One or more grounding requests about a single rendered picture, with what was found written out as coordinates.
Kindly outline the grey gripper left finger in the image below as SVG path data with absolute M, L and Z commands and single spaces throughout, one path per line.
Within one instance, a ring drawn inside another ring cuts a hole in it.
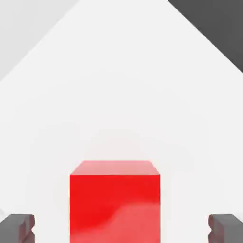
M 33 214 L 6 214 L 0 209 L 0 243 L 35 243 Z

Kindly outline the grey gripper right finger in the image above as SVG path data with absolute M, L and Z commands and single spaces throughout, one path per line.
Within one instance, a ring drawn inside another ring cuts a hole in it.
M 210 214 L 208 243 L 243 243 L 243 222 L 233 214 Z

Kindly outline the small red cube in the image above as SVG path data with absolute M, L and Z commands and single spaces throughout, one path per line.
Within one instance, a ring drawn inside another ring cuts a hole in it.
M 83 161 L 69 177 L 70 243 L 161 243 L 150 161 Z

